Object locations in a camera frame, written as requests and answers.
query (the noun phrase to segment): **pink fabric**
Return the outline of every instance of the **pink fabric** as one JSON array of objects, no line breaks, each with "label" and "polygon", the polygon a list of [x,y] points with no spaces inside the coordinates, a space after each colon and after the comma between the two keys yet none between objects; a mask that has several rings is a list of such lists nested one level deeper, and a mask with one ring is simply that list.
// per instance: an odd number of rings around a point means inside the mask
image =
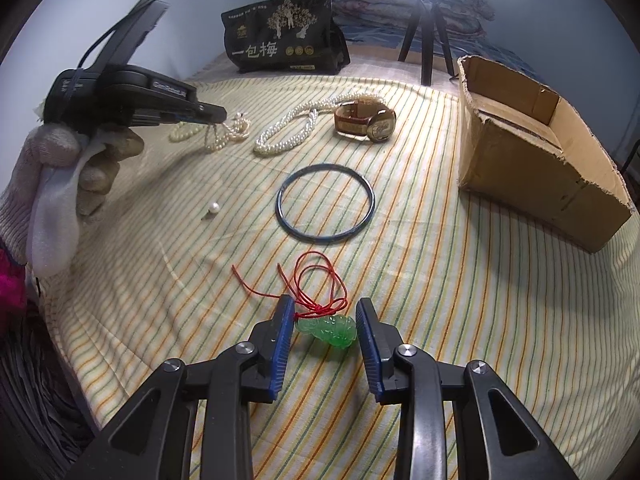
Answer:
[{"label": "pink fabric", "polygon": [[24,267],[14,264],[0,248],[0,335],[6,329],[9,314],[23,312],[26,306]]}]

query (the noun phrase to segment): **tripod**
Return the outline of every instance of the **tripod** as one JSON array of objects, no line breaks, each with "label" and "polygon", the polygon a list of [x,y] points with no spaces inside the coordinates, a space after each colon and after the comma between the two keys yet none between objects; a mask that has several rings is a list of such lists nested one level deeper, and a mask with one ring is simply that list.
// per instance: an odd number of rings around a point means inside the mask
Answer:
[{"label": "tripod", "polygon": [[433,71],[433,42],[435,35],[433,33],[433,23],[435,22],[438,29],[438,36],[442,45],[442,53],[444,61],[447,65],[447,72],[450,76],[455,76],[453,70],[453,60],[451,58],[451,48],[449,46],[449,37],[447,35],[447,25],[438,6],[437,0],[427,0],[429,4],[425,4],[423,0],[417,0],[414,10],[409,18],[409,25],[404,34],[400,56],[398,61],[405,62],[411,43],[414,40],[415,31],[420,25],[422,31],[422,74],[420,82],[424,86],[431,86],[431,72]]}]

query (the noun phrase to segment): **cardboard box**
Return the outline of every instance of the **cardboard box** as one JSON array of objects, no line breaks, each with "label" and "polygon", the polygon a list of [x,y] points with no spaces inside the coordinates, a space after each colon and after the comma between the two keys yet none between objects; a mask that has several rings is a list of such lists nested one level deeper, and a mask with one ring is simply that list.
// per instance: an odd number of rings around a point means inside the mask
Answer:
[{"label": "cardboard box", "polygon": [[477,56],[460,67],[460,179],[590,252],[631,216],[622,177],[578,112],[525,75]]}]

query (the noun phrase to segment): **tree illustration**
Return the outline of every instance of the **tree illustration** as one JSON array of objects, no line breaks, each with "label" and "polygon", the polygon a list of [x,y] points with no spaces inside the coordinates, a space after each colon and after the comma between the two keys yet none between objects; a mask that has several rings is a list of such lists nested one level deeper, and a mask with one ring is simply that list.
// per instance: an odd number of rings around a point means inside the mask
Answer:
[{"label": "tree illustration", "polygon": [[294,27],[294,13],[299,7],[291,0],[284,0],[267,20],[267,26],[276,31],[276,37],[282,37],[282,28]]},{"label": "tree illustration", "polygon": [[309,9],[296,6],[293,12],[293,22],[296,27],[300,27],[300,31],[296,33],[297,38],[306,38],[306,31],[309,25],[317,22],[318,18],[314,16]]}]

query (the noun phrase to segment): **blue bangle bracelet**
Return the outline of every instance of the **blue bangle bracelet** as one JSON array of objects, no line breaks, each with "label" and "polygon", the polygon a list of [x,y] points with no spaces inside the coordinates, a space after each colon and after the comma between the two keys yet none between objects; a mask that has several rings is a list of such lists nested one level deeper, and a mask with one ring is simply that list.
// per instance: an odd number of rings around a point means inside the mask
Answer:
[{"label": "blue bangle bracelet", "polygon": [[[293,184],[301,176],[309,173],[315,173],[317,171],[339,171],[340,173],[344,173],[353,177],[364,188],[364,190],[367,192],[367,197],[369,199],[369,210],[367,211],[367,214],[365,215],[365,217],[359,222],[359,224],[355,225],[348,231],[345,231],[343,233],[338,233],[336,235],[316,236],[316,235],[308,235],[306,233],[303,233],[302,231],[299,231],[298,229],[293,227],[293,225],[291,225],[289,222],[287,222],[287,219],[284,218],[284,214],[282,213],[282,197],[284,196],[284,192],[286,191],[287,187]],[[351,168],[347,168],[346,166],[342,166],[340,164],[329,164],[329,163],[314,164],[312,166],[307,166],[306,168],[302,168],[301,170],[297,170],[296,172],[289,175],[289,177],[287,177],[287,179],[284,181],[284,183],[280,187],[278,194],[276,195],[276,218],[278,219],[278,223],[282,226],[282,228],[287,233],[289,233],[294,238],[297,238],[302,242],[309,242],[312,244],[335,244],[336,242],[348,240],[349,238],[355,236],[366,227],[366,225],[370,222],[371,218],[373,217],[373,212],[375,211],[375,209],[376,209],[376,195],[373,193],[373,188],[371,187],[371,184],[369,183],[369,181],[367,181],[366,178],[364,178],[361,174],[357,173]]]}]

